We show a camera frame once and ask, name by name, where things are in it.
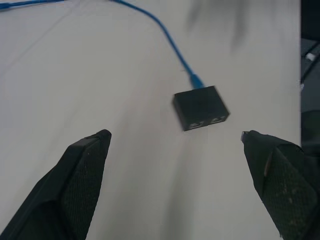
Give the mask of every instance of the textured grip surface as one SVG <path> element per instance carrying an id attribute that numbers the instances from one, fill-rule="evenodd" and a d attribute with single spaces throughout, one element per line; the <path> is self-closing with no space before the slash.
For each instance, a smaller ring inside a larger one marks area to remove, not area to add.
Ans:
<path id="1" fill-rule="evenodd" d="M 85 240 L 100 194 L 105 158 L 96 142 L 82 155 L 61 198 L 61 207 L 78 240 Z"/>

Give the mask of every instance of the cable connector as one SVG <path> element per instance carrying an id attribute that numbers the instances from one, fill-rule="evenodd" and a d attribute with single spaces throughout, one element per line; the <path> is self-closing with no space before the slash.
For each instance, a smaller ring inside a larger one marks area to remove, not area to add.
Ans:
<path id="1" fill-rule="evenodd" d="M 205 87 L 205 85 L 202 83 L 202 81 L 196 74 L 192 74 L 190 76 L 190 82 L 192 84 L 193 89 L 202 89 Z"/>

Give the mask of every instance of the white tabletop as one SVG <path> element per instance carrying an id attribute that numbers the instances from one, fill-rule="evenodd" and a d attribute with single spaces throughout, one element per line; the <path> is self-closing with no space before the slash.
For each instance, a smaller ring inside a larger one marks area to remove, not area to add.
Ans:
<path id="1" fill-rule="evenodd" d="M 135 3 L 164 22 L 230 117 L 181 130 L 171 102 L 188 77 L 139 12 L 105 0 L 1 12 L 0 231 L 67 146 L 108 129 L 88 240 L 278 239 L 240 137 L 300 142 L 299 0 Z"/>

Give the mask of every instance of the blue ethernet cable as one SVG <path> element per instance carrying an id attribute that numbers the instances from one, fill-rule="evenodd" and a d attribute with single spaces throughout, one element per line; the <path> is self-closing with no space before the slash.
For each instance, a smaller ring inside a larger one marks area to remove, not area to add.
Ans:
<path id="1" fill-rule="evenodd" d="M 186 70 L 186 72 L 188 73 L 189 77 L 190 77 L 190 81 L 191 84 L 193 86 L 194 89 L 201 89 L 204 88 L 204 84 L 202 83 L 202 81 L 200 80 L 200 78 L 193 72 L 193 70 L 190 68 L 190 66 L 188 65 L 188 63 L 186 62 L 186 60 L 184 59 L 184 57 L 182 56 L 181 52 L 179 51 L 177 45 L 175 44 L 175 41 L 173 40 L 173 38 L 171 37 L 169 31 L 167 30 L 166 26 L 153 14 L 151 14 L 150 12 L 137 7 L 135 5 L 132 5 L 128 2 L 122 1 L 122 0 L 112 0 L 113 2 L 125 5 L 129 8 L 132 8 L 134 10 L 137 10 L 145 15 L 147 15 L 148 17 L 150 17 L 151 19 L 153 19 L 162 29 L 163 33 L 165 34 L 166 38 L 168 39 L 171 47 L 173 48 L 173 50 L 175 51 L 177 57 L 179 58 L 181 64 L 183 65 L 184 69 Z"/>
<path id="2" fill-rule="evenodd" d="M 1 2 L 0 10 L 8 10 L 14 7 L 21 7 L 21 6 L 34 5 L 34 4 L 56 3 L 56 2 L 62 2 L 62 1 L 64 0 L 30 0 L 30 1 L 18 1 L 18 2 Z"/>

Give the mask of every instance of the black box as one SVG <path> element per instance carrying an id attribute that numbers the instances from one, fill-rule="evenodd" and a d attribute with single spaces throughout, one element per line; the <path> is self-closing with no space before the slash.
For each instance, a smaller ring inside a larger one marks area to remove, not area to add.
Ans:
<path id="1" fill-rule="evenodd" d="M 221 123 L 229 116 L 215 86 L 176 93 L 173 106 L 184 131 Z"/>

